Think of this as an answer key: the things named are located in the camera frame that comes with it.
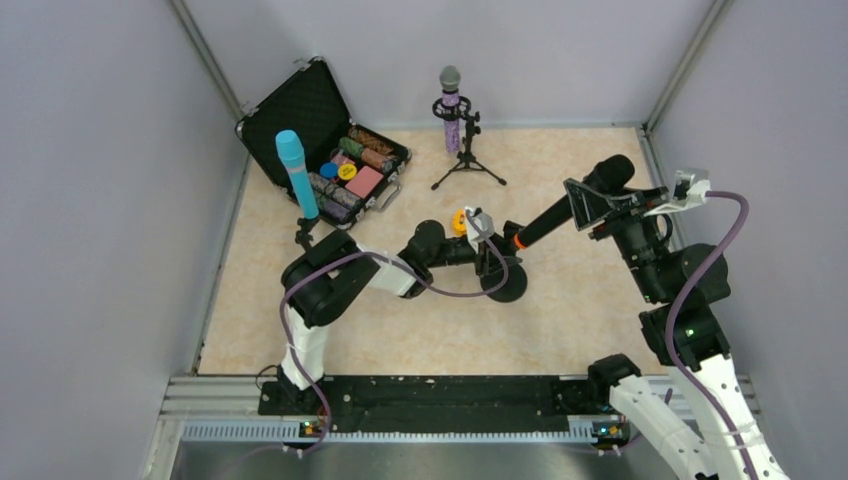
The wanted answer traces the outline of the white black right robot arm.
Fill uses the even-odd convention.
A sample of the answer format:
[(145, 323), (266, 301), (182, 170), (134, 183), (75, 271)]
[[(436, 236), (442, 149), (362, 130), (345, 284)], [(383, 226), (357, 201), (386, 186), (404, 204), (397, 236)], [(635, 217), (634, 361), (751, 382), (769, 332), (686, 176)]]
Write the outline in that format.
[(716, 196), (707, 179), (680, 173), (673, 189), (605, 192), (577, 180), (565, 183), (574, 222), (593, 240), (612, 239), (649, 310), (640, 314), (645, 342), (666, 368), (694, 417), (685, 423), (625, 355), (588, 370), (597, 396), (624, 415), (680, 479), (782, 479), (737, 379), (729, 342), (712, 305), (730, 295), (726, 248), (749, 212), (739, 212), (717, 245), (674, 251), (661, 221)]

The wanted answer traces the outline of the purple glitter microphone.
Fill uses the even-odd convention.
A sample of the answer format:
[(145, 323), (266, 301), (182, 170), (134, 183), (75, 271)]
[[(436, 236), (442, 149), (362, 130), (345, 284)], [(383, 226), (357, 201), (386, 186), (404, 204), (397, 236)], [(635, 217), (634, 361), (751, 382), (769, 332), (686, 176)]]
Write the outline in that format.
[(439, 76), (442, 86), (441, 112), (444, 114), (444, 134), (446, 151), (455, 154), (459, 151), (459, 83), (461, 75), (454, 65), (445, 66)]

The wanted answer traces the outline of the black round base stand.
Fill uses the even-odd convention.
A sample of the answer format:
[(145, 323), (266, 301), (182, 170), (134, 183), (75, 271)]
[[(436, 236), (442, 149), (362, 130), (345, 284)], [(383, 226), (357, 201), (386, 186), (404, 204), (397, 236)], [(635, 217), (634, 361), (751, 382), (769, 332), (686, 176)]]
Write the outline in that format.
[[(519, 232), (521, 225), (511, 220), (506, 220), (501, 235), (506, 240), (510, 241), (516, 248), (513, 237)], [(488, 291), (487, 296), (500, 303), (511, 303), (520, 299), (526, 292), (528, 286), (528, 278), (525, 270), (521, 266), (521, 259), (518, 265), (511, 267), (504, 266), (504, 269), (496, 274), (478, 277), (481, 288)]]

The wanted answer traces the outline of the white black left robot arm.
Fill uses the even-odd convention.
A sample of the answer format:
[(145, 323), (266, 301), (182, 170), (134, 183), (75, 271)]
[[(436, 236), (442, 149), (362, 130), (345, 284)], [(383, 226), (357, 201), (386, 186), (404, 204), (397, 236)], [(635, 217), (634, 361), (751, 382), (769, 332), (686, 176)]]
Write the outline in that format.
[(528, 286), (515, 251), (486, 220), (450, 237), (436, 220), (418, 224), (396, 255), (367, 249), (336, 230), (311, 245), (281, 276), (285, 294), (280, 316), (287, 337), (280, 381), (304, 391), (324, 375), (324, 349), (331, 323), (367, 288), (403, 299), (434, 291), (435, 268), (471, 265), (480, 294), (501, 303), (518, 300)]

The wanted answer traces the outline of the teal blue microphone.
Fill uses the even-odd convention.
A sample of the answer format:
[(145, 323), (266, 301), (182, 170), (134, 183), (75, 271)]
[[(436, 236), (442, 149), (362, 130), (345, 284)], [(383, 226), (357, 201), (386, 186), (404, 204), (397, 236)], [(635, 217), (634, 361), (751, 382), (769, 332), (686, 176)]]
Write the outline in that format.
[(319, 209), (306, 168), (305, 149), (300, 137), (293, 130), (281, 130), (275, 135), (275, 146), (303, 217), (307, 220), (317, 219)]

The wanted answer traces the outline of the black orange-tipped microphone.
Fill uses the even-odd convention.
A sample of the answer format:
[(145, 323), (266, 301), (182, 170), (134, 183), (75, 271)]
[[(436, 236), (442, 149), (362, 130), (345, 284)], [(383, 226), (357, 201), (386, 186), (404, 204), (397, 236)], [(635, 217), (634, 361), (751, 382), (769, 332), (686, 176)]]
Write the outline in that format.
[[(635, 174), (632, 161), (622, 154), (613, 155), (595, 165), (582, 183), (602, 194), (614, 194), (623, 189)], [(568, 194), (549, 206), (543, 213), (512, 236), (517, 250), (526, 249), (573, 218)]]

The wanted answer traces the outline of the black tripod mic stand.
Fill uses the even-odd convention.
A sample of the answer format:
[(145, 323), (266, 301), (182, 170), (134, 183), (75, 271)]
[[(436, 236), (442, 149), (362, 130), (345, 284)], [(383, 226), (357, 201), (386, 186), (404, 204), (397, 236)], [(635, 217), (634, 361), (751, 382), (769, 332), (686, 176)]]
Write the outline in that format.
[(319, 222), (319, 217), (301, 217), (297, 219), (298, 229), (295, 232), (295, 243), (300, 246), (305, 252), (308, 252), (312, 248), (312, 242), (314, 240), (312, 231), (318, 225)]

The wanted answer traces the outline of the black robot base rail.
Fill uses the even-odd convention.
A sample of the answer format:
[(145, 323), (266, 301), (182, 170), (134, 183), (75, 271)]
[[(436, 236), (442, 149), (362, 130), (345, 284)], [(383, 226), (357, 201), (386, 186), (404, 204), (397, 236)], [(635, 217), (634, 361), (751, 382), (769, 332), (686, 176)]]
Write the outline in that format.
[(336, 375), (300, 390), (261, 387), (262, 416), (329, 415), (336, 433), (505, 434), (565, 432), (579, 417), (618, 417), (584, 376)]

